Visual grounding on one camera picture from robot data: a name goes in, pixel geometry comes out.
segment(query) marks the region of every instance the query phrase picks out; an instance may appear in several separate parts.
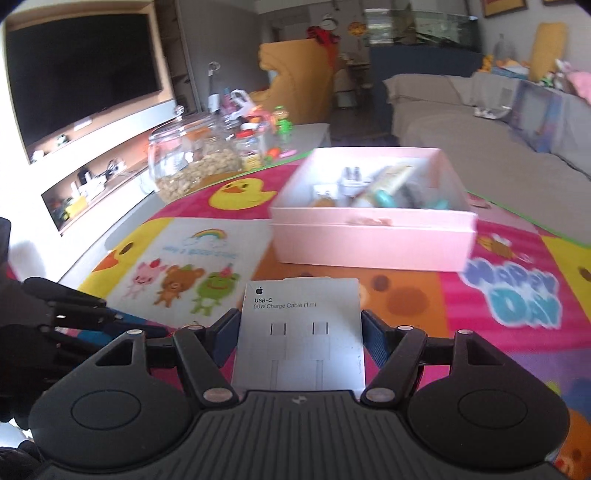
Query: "television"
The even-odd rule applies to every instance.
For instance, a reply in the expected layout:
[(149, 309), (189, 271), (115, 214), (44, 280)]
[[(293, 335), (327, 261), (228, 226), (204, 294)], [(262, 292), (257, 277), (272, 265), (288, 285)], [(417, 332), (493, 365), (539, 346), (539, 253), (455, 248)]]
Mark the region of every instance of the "television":
[(65, 18), (7, 32), (12, 103), (26, 147), (161, 90), (148, 15)]

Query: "yellow pillow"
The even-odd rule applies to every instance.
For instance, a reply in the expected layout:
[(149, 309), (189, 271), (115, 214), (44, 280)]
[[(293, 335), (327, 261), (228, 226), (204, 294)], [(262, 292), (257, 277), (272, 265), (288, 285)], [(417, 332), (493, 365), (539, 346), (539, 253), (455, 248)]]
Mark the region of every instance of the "yellow pillow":
[(539, 82), (548, 72), (556, 71), (556, 59), (562, 59), (569, 34), (566, 23), (541, 23), (531, 49), (530, 80)]

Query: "orange chair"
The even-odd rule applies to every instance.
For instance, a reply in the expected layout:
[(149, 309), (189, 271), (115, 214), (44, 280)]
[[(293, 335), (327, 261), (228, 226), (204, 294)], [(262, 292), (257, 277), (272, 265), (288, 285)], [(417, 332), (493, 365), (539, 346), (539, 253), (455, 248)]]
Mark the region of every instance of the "orange chair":
[(260, 67), (275, 71), (268, 90), (251, 93), (252, 100), (270, 112), (283, 105), (296, 124), (326, 122), (332, 109), (334, 71), (328, 53), (316, 40), (263, 43)]

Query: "jar lid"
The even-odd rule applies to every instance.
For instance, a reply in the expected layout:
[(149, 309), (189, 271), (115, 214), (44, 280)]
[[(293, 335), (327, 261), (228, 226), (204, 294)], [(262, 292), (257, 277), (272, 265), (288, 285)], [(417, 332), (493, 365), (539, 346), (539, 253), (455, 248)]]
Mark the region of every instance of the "jar lid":
[(180, 137), (199, 128), (209, 128), (215, 125), (216, 118), (210, 113), (194, 113), (183, 117), (184, 107), (177, 105), (174, 109), (176, 118), (152, 131), (148, 142), (158, 142)]
[(255, 134), (254, 130), (242, 130), (236, 134), (236, 138), (248, 138)]

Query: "robotic hand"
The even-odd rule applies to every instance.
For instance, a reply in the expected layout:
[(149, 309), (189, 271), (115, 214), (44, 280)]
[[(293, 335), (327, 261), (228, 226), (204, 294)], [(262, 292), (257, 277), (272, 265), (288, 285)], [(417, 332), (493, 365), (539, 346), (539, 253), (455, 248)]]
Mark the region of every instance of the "robotic hand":
[[(25, 281), (44, 316), (3, 318), (0, 328), (3, 420), (28, 426), (43, 459), (30, 478), (564, 479), (549, 461), (569, 429), (566, 406), (470, 330), (429, 338), (362, 311), (380, 371), (359, 400), (348, 391), (239, 398), (219, 371), (236, 347), (239, 311), (161, 338), (132, 325), (98, 350), (52, 327), (115, 328), (124, 318), (61, 288)], [(4, 353), (17, 341), (28, 355)], [(428, 365), (450, 365), (450, 375), (417, 390)], [(155, 368), (175, 368), (182, 390)]]

